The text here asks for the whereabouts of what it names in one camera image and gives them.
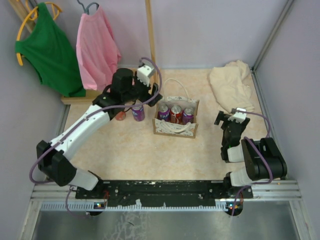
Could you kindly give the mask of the purple soda can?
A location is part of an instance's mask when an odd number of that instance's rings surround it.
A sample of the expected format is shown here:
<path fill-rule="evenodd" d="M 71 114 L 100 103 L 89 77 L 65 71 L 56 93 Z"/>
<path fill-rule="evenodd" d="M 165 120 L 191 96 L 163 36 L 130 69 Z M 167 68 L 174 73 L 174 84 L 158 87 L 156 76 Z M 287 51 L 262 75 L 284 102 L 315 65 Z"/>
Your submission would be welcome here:
<path fill-rule="evenodd" d="M 131 110 L 135 121 L 141 122 L 145 119 L 145 111 L 143 105 L 132 107 Z"/>

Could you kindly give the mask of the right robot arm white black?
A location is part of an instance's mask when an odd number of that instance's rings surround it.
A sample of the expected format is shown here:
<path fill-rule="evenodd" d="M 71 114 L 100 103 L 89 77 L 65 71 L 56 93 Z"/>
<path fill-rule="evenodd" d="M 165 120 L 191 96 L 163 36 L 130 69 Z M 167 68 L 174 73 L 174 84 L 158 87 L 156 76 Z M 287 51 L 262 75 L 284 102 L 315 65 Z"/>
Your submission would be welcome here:
<path fill-rule="evenodd" d="M 288 167 L 269 132 L 260 140 L 242 136 L 250 122 L 247 115 L 254 115 L 254 112 L 242 108 L 233 108 L 231 112 L 232 114 L 227 114 L 219 111 L 214 124 L 222 124 L 222 160 L 226 163 L 244 163 L 244 167 L 228 172 L 223 179 L 224 194 L 235 198 L 242 187 L 268 184 L 274 179 L 286 177 Z"/>

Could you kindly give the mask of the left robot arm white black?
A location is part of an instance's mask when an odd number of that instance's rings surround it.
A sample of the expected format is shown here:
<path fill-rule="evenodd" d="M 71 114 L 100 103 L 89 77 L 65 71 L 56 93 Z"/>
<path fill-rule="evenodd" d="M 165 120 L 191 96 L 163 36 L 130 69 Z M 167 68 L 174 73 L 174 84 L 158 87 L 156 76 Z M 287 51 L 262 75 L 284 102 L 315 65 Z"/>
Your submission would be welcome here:
<path fill-rule="evenodd" d="M 101 179 L 88 170 L 76 168 L 70 160 L 95 131 L 108 124 L 118 113 L 131 108 L 130 103 L 133 107 L 153 107 L 162 98 L 160 85 L 150 83 L 157 72 L 157 68 L 145 64 L 136 71 L 117 69 L 111 84 L 93 100 L 80 119 L 50 142 L 38 143 L 38 169 L 60 187 L 80 187 L 95 199 L 101 197 L 104 192 Z"/>

